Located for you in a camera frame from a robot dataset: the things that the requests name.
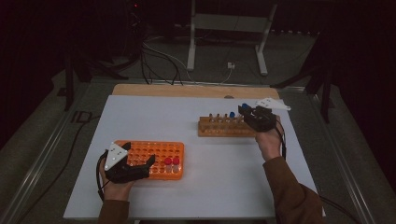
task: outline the dark background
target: dark background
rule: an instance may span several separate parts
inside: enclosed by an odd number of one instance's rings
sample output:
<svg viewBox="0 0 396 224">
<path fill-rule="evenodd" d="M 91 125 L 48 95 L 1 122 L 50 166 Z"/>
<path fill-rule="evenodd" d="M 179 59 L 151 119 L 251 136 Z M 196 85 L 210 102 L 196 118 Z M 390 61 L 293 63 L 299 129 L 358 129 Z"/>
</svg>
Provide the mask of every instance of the dark background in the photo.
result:
<svg viewBox="0 0 396 224">
<path fill-rule="evenodd" d="M 52 90 L 51 78 L 64 70 L 67 43 L 77 43 L 97 59 L 120 54 L 118 38 L 108 36 L 101 18 L 118 21 L 124 2 L 111 1 L 21 1 L 0 5 L 0 122 L 2 147 Z M 197 11 L 260 16 L 268 13 L 258 1 L 255 10 L 240 1 L 198 1 Z M 175 35 L 174 24 L 190 22 L 190 2 L 149 0 L 139 4 L 140 18 L 159 34 Z M 396 16 L 395 3 L 387 1 L 282 1 L 276 10 L 273 32 L 291 31 L 318 35 L 303 71 L 318 64 L 333 69 L 332 84 L 340 92 L 358 122 L 384 174 L 396 190 L 396 153 L 393 127 L 396 106 Z"/>
</svg>

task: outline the wooden peg board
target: wooden peg board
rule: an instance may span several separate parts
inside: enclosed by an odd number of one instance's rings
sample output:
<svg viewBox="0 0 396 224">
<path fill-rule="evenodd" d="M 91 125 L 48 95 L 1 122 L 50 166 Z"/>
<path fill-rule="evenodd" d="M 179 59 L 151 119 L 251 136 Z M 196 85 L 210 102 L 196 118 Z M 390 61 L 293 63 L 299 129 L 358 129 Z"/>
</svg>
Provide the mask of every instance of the wooden peg board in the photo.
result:
<svg viewBox="0 0 396 224">
<path fill-rule="evenodd" d="M 198 121 L 198 136 L 200 137 L 254 137 L 256 132 L 251 129 L 242 117 L 227 118 L 200 117 Z"/>
</svg>

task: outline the white table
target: white table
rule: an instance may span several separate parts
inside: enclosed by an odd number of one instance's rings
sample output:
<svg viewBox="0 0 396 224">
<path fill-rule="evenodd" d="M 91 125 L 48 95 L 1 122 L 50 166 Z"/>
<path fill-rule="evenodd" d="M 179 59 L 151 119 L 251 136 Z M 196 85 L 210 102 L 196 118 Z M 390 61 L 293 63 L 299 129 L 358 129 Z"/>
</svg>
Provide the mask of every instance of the white table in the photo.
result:
<svg viewBox="0 0 396 224">
<path fill-rule="evenodd" d="M 185 144 L 184 174 L 178 181 L 139 180 L 130 194 L 130 218 L 266 218 L 273 197 L 253 138 L 198 137 L 199 117 L 237 111 L 254 99 L 110 95 L 64 212 L 65 218 L 97 218 L 95 165 L 117 139 L 179 141 Z M 287 111 L 287 162 L 297 179 L 316 190 Z"/>
</svg>

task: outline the white tag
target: white tag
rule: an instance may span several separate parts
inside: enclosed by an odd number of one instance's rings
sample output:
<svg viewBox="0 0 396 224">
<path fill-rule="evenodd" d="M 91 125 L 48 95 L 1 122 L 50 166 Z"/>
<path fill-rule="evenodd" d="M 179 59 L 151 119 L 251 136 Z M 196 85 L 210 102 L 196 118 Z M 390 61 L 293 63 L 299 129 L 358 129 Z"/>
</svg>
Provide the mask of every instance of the white tag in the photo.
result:
<svg viewBox="0 0 396 224">
<path fill-rule="evenodd" d="M 268 109 L 286 109 L 291 110 L 290 106 L 284 105 L 273 98 L 264 98 L 256 102 L 256 105 L 262 106 Z"/>
<path fill-rule="evenodd" d="M 111 143 L 110 149 L 107 153 L 107 159 L 105 164 L 105 170 L 108 171 L 111 167 L 113 167 L 117 162 L 122 160 L 124 157 L 128 155 L 128 150 L 123 149 L 117 144 Z"/>
</svg>

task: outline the orange peg board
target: orange peg board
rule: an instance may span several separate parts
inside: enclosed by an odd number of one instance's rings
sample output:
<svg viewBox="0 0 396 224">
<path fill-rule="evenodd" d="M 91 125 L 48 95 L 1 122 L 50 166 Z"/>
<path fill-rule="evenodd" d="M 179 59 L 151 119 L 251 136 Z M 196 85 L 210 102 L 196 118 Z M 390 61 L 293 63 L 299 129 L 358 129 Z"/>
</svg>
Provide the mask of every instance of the orange peg board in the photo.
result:
<svg viewBox="0 0 396 224">
<path fill-rule="evenodd" d="M 127 162 L 130 165 L 146 164 L 149 157 L 155 154 L 155 162 L 149 169 L 148 179 L 159 180 L 179 180 L 183 176 L 184 161 L 184 144 L 181 142 L 157 142 L 157 141 L 131 141 L 117 140 L 115 143 L 123 146 L 125 143 L 131 143 L 128 150 Z M 174 164 L 166 167 L 165 159 L 170 158 L 173 161 L 178 159 L 179 165 Z"/>
</svg>

